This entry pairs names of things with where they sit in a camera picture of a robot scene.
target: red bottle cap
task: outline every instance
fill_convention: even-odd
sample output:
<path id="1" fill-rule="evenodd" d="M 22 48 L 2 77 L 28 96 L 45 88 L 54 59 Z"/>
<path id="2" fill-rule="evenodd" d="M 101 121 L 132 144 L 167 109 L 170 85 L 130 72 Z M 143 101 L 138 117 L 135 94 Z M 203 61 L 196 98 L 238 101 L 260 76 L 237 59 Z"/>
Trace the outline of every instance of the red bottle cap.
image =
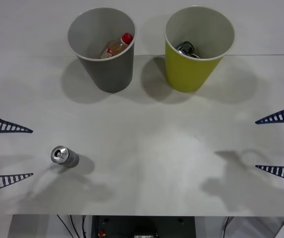
<path id="1" fill-rule="evenodd" d="M 125 33 L 125 34 L 122 36 L 121 39 L 122 39 L 122 41 L 123 41 L 125 44 L 129 45 L 129 44 L 132 42 L 133 37 L 132 37 L 131 34 Z"/>

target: red component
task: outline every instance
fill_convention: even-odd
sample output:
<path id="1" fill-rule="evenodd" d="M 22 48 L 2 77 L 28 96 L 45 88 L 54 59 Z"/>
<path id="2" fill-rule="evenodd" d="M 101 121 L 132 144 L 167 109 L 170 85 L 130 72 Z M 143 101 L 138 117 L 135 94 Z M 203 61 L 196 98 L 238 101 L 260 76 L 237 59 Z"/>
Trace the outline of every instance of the red component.
<path id="1" fill-rule="evenodd" d="M 129 45 L 129 44 L 132 42 L 133 37 L 132 37 L 131 34 L 125 33 L 125 34 L 122 36 L 122 40 L 123 40 L 124 43 L 126 43 L 127 45 Z"/>
<path id="2" fill-rule="evenodd" d="M 103 230 L 99 230 L 98 236 L 100 236 L 100 237 L 105 237 L 106 234 L 105 234 L 105 232 L 104 232 Z"/>

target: black cable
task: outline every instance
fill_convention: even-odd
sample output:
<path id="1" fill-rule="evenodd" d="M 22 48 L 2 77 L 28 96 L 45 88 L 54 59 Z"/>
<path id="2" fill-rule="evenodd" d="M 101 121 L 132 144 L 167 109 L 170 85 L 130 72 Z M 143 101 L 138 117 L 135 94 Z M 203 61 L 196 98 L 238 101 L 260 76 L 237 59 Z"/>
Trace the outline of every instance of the black cable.
<path id="1" fill-rule="evenodd" d="M 69 234 L 71 235 L 71 237 L 74 238 L 73 235 L 72 235 L 72 233 L 70 232 L 70 230 L 69 230 L 68 227 L 66 226 L 66 224 L 65 224 L 65 223 L 63 222 L 63 220 L 60 218 L 60 216 L 59 216 L 59 215 L 57 215 L 57 216 L 58 216 L 59 220 L 63 223 L 64 227 L 66 227 L 66 229 L 68 230 L 68 232 L 69 232 Z"/>
<path id="2" fill-rule="evenodd" d="M 77 237 L 80 238 L 80 236 L 79 236 L 79 234 L 78 234 L 78 232 L 77 232 L 77 230 L 76 230 L 76 227 L 74 227 L 74 223 L 73 223 L 73 220 L 72 220 L 72 216 L 71 216 L 71 215 L 70 215 L 70 220 L 71 220 L 71 224 L 72 224 L 72 227 L 73 227 L 73 229 L 74 229 L 74 232 L 76 232 Z"/>
<path id="3" fill-rule="evenodd" d="M 227 222 L 229 221 L 229 217 L 227 217 L 226 225 L 225 225 L 225 231 L 223 232 L 223 238 L 225 238 L 226 235 L 226 228 L 227 228 Z"/>
<path id="4" fill-rule="evenodd" d="M 84 231 L 84 220 L 86 219 L 86 215 L 82 216 L 82 234 L 83 234 L 83 238 L 87 238 L 86 236 L 86 232 Z"/>

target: table surface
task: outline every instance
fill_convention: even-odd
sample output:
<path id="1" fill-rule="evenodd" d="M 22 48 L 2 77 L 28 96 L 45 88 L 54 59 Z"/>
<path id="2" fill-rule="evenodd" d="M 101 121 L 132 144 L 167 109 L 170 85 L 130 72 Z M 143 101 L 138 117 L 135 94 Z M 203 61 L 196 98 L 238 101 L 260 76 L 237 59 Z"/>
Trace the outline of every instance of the table surface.
<path id="1" fill-rule="evenodd" d="M 166 20 L 190 5 L 229 18 L 236 30 L 230 55 L 284 55 L 284 0 L 0 0 L 0 54 L 72 56 L 66 33 L 73 19 L 106 6 L 122 9 L 136 23 L 136 55 L 164 55 Z"/>
<path id="2" fill-rule="evenodd" d="M 226 56 L 193 94 L 166 84 L 163 57 L 138 56 L 131 84 L 108 94 L 65 43 L 72 18 L 122 8 L 138 27 L 136 54 L 162 54 L 163 16 L 193 2 L 7 2 L 0 118 L 34 132 L 0 134 L 0 175 L 34 175 L 0 189 L 0 213 L 284 216 L 284 179 L 254 167 L 284 166 L 284 124 L 254 124 L 284 109 L 284 56 Z M 284 54 L 284 1 L 252 2 L 196 4 L 234 23 L 231 54 Z M 51 162 L 58 145 L 81 155 L 76 168 Z"/>

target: can top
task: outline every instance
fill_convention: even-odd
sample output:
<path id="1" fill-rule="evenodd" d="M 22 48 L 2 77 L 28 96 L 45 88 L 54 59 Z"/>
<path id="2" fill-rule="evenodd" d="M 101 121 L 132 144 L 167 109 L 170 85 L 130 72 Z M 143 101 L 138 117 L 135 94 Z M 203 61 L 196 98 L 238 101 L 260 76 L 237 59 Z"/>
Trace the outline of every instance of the can top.
<path id="1" fill-rule="evenodd" d="M 62 164 L 69 158 L 69 151 L 64 146 L 57 146 L 52 150 L 51 160 L 56 164 Z"/>

